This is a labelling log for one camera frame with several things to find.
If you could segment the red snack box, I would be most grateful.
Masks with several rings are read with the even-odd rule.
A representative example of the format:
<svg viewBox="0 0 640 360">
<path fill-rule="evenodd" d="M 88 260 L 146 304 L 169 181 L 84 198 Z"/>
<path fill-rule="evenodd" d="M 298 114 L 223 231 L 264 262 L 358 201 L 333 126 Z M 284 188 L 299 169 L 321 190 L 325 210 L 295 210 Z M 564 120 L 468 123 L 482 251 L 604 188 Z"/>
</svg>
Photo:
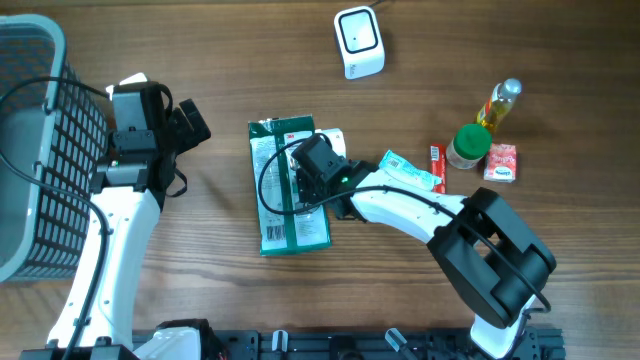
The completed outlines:
<svg viewBox="0 0 640 360">
<path fill-rule="evenodd" d="M 487 181 L 512 183 L 516 180 L 516 172 L 516 146 L 492 144 L 486 156 L 483 178 Z"/>
</svg>

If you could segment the green 3M package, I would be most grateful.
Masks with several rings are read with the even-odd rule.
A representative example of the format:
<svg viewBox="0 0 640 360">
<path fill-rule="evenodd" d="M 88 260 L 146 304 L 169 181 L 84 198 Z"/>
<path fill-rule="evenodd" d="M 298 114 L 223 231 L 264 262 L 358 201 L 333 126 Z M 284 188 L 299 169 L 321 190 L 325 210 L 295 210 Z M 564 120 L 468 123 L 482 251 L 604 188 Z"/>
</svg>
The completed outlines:
<svg viewBox="0 0 640 360">
<path fill-rule="evenodd" d="M 260 227 L 260 254 L 263 256 L 296 255 L 331 246 L 325 210 L 317 207 L 295 216 L 277 215 L 265 207 L 290 211 L 301 208 L 295 161 L 284 150 L 276 159 L 271 156 L 283 146 L 311 136 L 315 131 L 313 117 L 267 119 L 248 124 L 248 137 L 255 187 L 262 190 L 256 197 Z"/>
</svg>

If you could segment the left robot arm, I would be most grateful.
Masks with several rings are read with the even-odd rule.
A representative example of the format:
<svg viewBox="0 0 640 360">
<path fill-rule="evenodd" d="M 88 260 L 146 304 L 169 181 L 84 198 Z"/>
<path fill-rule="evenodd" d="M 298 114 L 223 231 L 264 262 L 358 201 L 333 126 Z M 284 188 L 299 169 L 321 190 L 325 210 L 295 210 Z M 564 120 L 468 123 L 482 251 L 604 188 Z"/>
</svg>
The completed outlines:
<svg viewBox="0 0 640 360">
<path fill-rule="evenodd" d="M 90 225 L 72 288 L 42 349 L 23 359 L 134 359 L 133 313 L 146 248 L 176 160 L 211 132 L 192 100 L 173 102 L 156 81 L 120 83 L 109 93 L 116 126 L 91 172 Z"/>
</svg>

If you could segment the red toothpaste tube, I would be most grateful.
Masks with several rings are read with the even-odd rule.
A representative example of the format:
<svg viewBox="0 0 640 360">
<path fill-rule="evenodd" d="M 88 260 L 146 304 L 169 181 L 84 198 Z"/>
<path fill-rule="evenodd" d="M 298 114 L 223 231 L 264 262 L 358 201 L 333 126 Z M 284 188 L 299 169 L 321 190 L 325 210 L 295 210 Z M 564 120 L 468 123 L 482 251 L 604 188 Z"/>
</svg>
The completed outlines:
<svg viewBox="0 0 640 360">
<path fill-rule="evenodd" d="M 432 174 L 440 179 L 440 183 L 433 188 L 434 192 L 446 193 L 446 148 L 442 144 L 432 144 L 430 146 L 431 170 Z"/>
</svg>

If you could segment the teal toothbrush pack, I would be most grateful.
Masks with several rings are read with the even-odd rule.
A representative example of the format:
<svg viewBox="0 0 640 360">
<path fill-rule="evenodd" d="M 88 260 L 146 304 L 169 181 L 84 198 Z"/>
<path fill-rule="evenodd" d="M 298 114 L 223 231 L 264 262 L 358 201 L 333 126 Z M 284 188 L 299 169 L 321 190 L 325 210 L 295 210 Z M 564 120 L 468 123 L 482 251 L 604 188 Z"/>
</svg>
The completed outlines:
<svg viewBox="0 0 640 360">
<path fill-rule="evenodd" d="M 433 191 L 437 185 L 443 183 L 440 177 L 416 168 L 409 161 L 391 150 L 385 153 L 378 167 L 398 181 L 416 186 L 425 191 Z"/>
</svg>

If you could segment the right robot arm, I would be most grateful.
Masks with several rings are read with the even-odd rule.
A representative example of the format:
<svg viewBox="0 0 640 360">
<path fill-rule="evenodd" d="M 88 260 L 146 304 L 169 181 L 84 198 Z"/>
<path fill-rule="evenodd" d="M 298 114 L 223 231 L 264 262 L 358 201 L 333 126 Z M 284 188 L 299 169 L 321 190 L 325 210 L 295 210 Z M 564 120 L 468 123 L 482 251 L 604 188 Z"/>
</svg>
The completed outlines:
<svg viewBox="0 0 640 360">
<path fill-rule="evenodd" d="M 496 192 L 446 195 L 337 154 L 322 135 L 292 152 L 305 207 L 328 205 L 341 220 L 393 227 L 423 242 L 474 312 L 470 337 L 494 359 L 515 352 L 531 315 L 551 309 L 542 290 L 554 255 Z"/>
</svg>

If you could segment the green lid jar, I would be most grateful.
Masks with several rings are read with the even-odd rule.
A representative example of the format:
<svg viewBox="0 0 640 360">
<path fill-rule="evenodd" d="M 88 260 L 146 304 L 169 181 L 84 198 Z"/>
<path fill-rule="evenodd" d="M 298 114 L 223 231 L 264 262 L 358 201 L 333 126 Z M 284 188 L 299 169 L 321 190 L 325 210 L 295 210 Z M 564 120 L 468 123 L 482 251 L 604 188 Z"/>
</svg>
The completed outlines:
<svg viewBox="0 0 640 360">
<path fill-rule="evenodd" d="M 458 169 L 467 170 L 489 152 L 492 144 L 491 133 L 479 124 L 462 127 L 446 148 L 448 163 Z"/>
</svg>

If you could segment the yellow oil bottle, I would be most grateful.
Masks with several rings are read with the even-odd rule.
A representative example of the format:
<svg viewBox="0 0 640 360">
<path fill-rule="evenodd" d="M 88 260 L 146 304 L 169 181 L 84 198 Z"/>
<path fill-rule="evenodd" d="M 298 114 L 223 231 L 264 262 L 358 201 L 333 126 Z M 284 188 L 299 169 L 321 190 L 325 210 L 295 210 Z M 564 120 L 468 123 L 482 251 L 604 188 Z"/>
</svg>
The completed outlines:
<svg viewBox="0 0 640 360">
<path fill-rule="evenodd" d="M 521 82 L 516 78 L 509 78 L 498 83 L 489 99 L 477 113 L 475 123 L 481 125 L 490 133 L 495 133 L 506 115 L 513 108 L 521 91 Z"/>
</svg>

